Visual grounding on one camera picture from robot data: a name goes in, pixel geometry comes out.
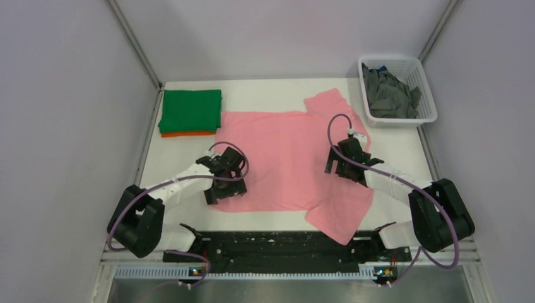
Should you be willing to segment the pink t shirt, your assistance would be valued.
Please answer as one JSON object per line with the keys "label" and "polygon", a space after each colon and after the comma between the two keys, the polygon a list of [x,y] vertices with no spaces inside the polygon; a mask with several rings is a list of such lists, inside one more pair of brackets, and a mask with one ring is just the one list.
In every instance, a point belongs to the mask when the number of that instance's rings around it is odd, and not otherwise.
{"label": "pink t shirt", "polygon": [[325,171],[331,145],[349,129],[365,133],[357,113],[333,88],[304,100],[305,111],[222,113],[216,141],[245,153],[247,192],[220,200],[230,213],[304,211],[308,223],[345,245],[372,205],[373,190]]}

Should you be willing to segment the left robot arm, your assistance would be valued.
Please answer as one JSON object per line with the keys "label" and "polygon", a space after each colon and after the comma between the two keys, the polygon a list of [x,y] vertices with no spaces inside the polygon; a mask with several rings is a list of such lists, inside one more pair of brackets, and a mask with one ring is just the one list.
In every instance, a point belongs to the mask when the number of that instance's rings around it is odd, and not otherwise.
{"label": "left robot arm", "polygon": [[129,251],[138,258],[152,253],[162,240],[168,210],[202,194],[208,206],[247,192],[245,176],[250,165],[245,153],[225,142],[221,153],[207,154],[174,177],[148,188],[128,186],[107,225],[110,251]]}

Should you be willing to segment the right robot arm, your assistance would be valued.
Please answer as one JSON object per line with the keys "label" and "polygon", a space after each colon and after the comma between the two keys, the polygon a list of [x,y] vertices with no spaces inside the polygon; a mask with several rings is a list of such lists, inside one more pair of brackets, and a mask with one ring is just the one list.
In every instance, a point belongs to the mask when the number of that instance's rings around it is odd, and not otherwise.
{"label": "right robot arm", "polygon": [[396,170],[363,151],[357,136],[331,146],[325,172],[335,172],[409,207],[410,220],[378,229],[379,237],[370,243],[370,252],[378,260],[387,260],[397,248],[408,246],[436,253],[475,232],[473,219],[451,180],[429,181]]}

